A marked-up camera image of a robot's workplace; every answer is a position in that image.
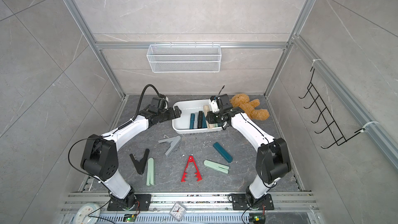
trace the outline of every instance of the clock face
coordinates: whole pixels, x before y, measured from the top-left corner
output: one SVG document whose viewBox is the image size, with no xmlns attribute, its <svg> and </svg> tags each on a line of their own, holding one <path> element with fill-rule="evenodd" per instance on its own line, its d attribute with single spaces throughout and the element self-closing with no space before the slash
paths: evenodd
<svg viewBox="0 0 398 224">
<path fill-rule="evenodd" d="M 170 211 L 170 215 L 177 220 L 181 220 L 185 214 L 185 207 L 181 203 L 176 202 Z"/>
</svg>

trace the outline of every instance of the red tongs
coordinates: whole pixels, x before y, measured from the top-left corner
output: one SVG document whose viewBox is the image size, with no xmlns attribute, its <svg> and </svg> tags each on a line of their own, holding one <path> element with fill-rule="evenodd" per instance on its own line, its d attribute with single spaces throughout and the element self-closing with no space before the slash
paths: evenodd
<svg viewBox="0 0 398 224">
<path fill-rule="evenodd" d="M 187 173 L 185 171 L 187 170 L 187 167 L 188 167 L 189 163 L 191 163 L 191 162 L 193 162 L 193 164 L 195 164 L 195 167 L 196 167 L 196 173 L 195 174 L 196 174 L 196 177 L 198 178 L 197 182 L 202 180 L 202 176 L 200 175 L 198 167 L 196 166 L 195 160 L 193 159 L 192 156 L 189 156 L 188 162 L 187 162 L 187 166 L 185 166 L 184 174 L 182 175 L 182 179 L 181 179 L 182 182 L 185 182 L 185 178 L 187 178 Z"/>
</svg>

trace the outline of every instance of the brown teddy bear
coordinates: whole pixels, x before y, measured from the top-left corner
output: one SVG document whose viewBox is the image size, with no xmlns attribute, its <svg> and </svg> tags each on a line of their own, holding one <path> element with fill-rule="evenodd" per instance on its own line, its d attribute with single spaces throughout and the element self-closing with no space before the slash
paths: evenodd
<svg viewBox="0 0 398 224">
<path fill-rule="evenodd" d="M 250 119 L 258 119 L 264 121 L 269 117 L 269 112 L 265 109 L 254 109 L 260 105 L 260 100 L 250 101 L 249 96 L 240 93 L 232 97 L 231 104 L 233 107 L 240 107 Z"/>
</svg>

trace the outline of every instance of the white wire basket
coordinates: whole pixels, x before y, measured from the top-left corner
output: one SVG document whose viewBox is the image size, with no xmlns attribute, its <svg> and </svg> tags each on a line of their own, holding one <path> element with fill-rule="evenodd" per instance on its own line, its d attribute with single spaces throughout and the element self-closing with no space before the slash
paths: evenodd
<svg viewBox="0 0 398 224">
<path fill-rule="evenodd" d="M 154 73 L 220 72 L 217 44 L 153 44 L 147 52 Z"/>
</svg>

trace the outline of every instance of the light green plastic clip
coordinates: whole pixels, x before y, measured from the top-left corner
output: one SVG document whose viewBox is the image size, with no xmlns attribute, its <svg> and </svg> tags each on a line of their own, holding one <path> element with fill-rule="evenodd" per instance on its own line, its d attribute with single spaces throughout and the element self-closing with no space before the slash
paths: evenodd
<svg viewBox="0 0 398 224">
<path fill-rule="evenodd" d="M 149 185 L 155 185 L 155 162 L 152 157 L 148 159 L 147 186 Z"/>
<path fill-rule="evenodd" d="M 205 166 L 210 168 L 210 169 L 215 169 L 218 172 L 224 173 L 224 174 L 228 174 L 228 170 L 229 170 L 229 166 L 226 165 L 222 165 L 219 163 L 215 163 L 209 160 L 205 160 L 204 162 Z"/>
</svg>

